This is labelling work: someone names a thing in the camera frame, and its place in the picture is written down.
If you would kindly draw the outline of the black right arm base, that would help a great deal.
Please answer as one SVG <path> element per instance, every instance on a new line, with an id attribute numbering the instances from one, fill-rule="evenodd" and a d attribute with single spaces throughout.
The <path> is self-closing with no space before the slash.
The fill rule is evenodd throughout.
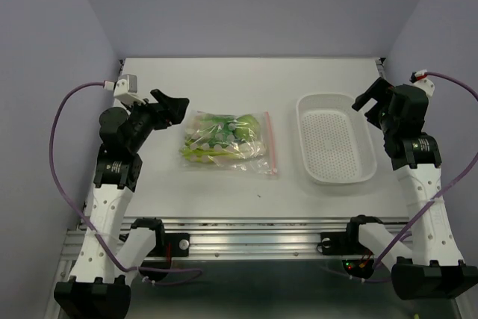
<path id="1" fill-rule="evenodd" d="M 342 257 L 342 267 L 346 274 L 360 279 L 369 279 L 373 275 L 373 253 L 357 240 L 350 239 L 346 232 L 320 233 L 317 249 L 323 255 Z"/>

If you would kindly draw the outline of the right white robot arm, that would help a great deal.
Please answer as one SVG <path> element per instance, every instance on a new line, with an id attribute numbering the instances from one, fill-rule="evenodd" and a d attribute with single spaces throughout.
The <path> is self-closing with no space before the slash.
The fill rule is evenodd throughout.
<path id="1" fill-rule="evenodd" d="M 366 120 L 380 129 L 409 215 L 396 235 L 376 217 L 351 218 L 344 233 L 347 249 L 364 248 L 391 274 L 402 300 L 454 299 L 477 284 L 477 267 L 468 265 L 454 240 L 444 194 L 457 183 L 441 183 L 441 154 L 434 137 L 423 131 L 434 84 L 428 72 L 415 73 L 410 84 L 394 86 L 378 78 L 356 97 L 353 110 L 371 99 Z"/>

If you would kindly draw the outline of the green fake celery stalk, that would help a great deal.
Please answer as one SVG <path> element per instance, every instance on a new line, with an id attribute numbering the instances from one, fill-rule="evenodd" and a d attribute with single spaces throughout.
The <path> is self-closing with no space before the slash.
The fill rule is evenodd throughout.
<path id="1" fill-rule="evenodd" d="M 179 150 L 183 158 L 189 162 L 201 164 L 221 164 L 226 161 L 242 161 L 264 156 L 267 151 L 262 142 L 229 144 L 222 147 L 216 144 L 203 149 L 201 146 L 186 146 Z"/>

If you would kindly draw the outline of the clear zip top bag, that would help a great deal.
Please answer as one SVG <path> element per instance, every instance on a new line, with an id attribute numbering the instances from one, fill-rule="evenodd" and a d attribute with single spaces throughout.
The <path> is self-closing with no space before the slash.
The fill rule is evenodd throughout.
<path id="1" fill-rule="evenodd" d="M 278 173 L 273 127 L 266 111 L 242 115 L 194 111 L 187 118 L 179 154 L 195 167 Z"/>

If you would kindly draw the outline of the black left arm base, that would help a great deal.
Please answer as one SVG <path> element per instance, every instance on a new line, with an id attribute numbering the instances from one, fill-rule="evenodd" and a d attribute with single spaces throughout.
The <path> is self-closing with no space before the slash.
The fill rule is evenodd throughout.
<path id="1" fill-rule="evenodd" d="M 186 258 L 189 256 L 189 233 L 166 233 L 164 255 L 166 258 Z"/>

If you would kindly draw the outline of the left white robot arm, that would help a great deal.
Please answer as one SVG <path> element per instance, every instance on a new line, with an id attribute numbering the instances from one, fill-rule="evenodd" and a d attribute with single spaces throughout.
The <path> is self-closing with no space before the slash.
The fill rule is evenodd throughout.
<path id="1" fill-rule="evenodd" d="M 180 124 L 190 103 L 158 89 L 151 95 L 154 102 L 135 99 L 99 117 L 102 144 L 93 177 L 93 207 L 84 218 L 87 232 L 68 280 L 54 290 L 69 318 L 124 318 L 131 282 L 143 270 L 144 259 L 165 249 L 162 221 L 147 218 L 136 220 L 121 249 L 116 248 L 143 164 L 141 146 L 153 131 Z"/>

